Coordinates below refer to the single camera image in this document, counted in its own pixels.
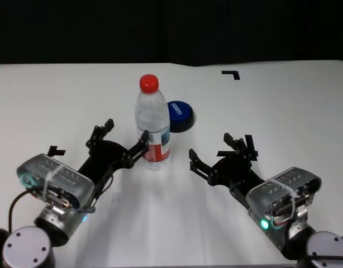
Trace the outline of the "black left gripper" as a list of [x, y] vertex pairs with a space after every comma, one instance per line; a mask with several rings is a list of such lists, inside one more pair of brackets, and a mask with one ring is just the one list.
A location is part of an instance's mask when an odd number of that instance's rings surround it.
[[86, 142], [89, 157], [79, 168], [78, 173], [94, 183], [92, 199], [98, 200], [104, 186], [113, 173], [119, 169], [130, 169], [149, 151], [149, 132], [145, 130], [138, 142], [129, 150], [120, 144], [103, 140], [115, 124], [109, 118], [103, 126], [95, 126]]

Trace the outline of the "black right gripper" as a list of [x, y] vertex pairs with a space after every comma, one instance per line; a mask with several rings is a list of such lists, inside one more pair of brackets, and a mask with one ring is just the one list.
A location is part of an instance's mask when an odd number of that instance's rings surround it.
[[224, 158], [213, 167], [205, 164], [193, 149], [189, 149], [190, 170], [210, 186], [225, 186], [243, 207], [249, 207], [247, 193], [264, 182], [252, 170], [252, 162], [257, 159], [249, 158], [249, 135], [245, 135], [245, 140], [235, 140], [229, 133], [225, 133], [223, 140], [233, 151], [223, 152]]

